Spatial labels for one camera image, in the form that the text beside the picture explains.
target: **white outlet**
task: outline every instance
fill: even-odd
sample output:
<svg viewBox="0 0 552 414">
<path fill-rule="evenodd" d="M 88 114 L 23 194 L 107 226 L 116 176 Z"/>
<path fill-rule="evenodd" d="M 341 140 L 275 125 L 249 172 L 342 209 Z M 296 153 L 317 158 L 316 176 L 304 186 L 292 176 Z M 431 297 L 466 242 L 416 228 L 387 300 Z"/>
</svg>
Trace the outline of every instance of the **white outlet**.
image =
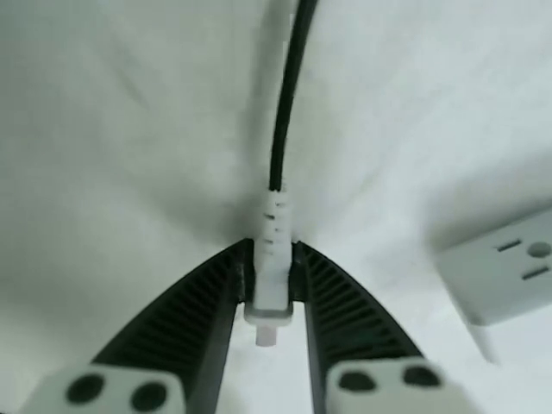
<svg viewBox="0 0 552 414">
<path fill-rule="evenodd" d="M 549 352 L 552 210 L 451 248 L 437 267 L 489 361 Z"/>
</svg>

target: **white backdrop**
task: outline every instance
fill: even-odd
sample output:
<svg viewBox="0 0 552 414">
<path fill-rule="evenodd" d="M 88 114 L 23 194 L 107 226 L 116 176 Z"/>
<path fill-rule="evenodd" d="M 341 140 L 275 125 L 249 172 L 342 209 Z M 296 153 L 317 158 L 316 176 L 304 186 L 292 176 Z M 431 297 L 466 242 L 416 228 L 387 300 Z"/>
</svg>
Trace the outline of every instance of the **white backdrop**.
<svg viewBox="0 0 552 414">
<path fill-rule="evenodd" d="M 0 411 L 253 234 L 293 7 L 0 2 Z M 549 412 L 552 364 L 486 364 L 433 257 L 549 205 L 550 22 L 541 0 L 321 0 L 289 134 L 297 238 L 489 414 Z M 258 349 L 238 315 L 219 412 L 309 412 L 303 324 Z"/>
</svg>

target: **power cord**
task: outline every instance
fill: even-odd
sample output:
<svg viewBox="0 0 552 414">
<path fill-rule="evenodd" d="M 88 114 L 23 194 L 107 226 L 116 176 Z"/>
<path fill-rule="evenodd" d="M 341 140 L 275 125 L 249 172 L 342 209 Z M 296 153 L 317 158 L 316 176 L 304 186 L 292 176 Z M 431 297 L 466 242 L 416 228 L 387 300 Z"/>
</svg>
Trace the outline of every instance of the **power cord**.
<svg viewBox="0 0 552 414">
<path fill-rule="evenodd" d="M 285 140 L 292 114 L 293 98 L 297 86 L 301 63 L 303 62 L 304 48 L 311 28 L 318 0 L 299 0 L 295 22 L 293 23 L 292 38 L 285 61 L 284 79 L 279 94 L 278 112 L 274 124 L 273 150 L 270 159 L 270 191 L 282 189 L 282 175 L 284 170 Z"/>
</svg>

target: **electrical outlet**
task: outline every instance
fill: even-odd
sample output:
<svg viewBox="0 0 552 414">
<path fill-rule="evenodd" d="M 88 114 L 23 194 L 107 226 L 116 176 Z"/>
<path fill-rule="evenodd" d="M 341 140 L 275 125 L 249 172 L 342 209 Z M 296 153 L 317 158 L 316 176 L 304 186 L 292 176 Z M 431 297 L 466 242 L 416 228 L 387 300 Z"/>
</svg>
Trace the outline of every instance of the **electrical outlet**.
<svg viewBox="0 0 552 414">
<path fill-rule="evenodd" d="M 172 373 L 86 365 L 47 376 L 20 412 L 185 414 L 185 396 L 179 379 Z"/>
<path fill-rule="evenodd" d="M 326 382 L 329 414 L 480 413 L 439 367 L 419 357 L 340 362 Z"/>
<path fill-rule="evenodd" d="M 552 210 L 451 248 L 437 268 L 489 361 L 549 351 Z"/>
</svg>

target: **white plug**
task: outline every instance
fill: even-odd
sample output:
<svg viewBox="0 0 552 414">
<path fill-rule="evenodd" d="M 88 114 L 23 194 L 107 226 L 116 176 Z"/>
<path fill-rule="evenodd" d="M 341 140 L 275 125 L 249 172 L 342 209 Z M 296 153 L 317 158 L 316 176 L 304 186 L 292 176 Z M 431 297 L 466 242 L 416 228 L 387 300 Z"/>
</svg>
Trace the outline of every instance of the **white plug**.
<svg viewBox="0 0 552 414">
<path fill-rule="evenodd" d="M 257 327 L 257 345 L 276 344 L 276 330 L 290 323 L 289 274 L 292 267 L 290 202 L 285 189 L 268 191 L 262 228 L 254 242 L 255 288 L 245 319 Z"/>
<path fill-rule="evenodd" d="M 552 211 L 451 248 L 437 267 L 489 361 L 550 352 Z"/>
<path fill-rule="evenodd" d="M 423 358 L 344 361 L 326 377 L 329 414 L 480 413 L 443 370 Z"/>
<path fill-rule="evenodd" d="M 21 414 L 185 414 L 185 393 L 172 373 L 138 368 L 85 365 L 47 376 Z"/>
</svg>

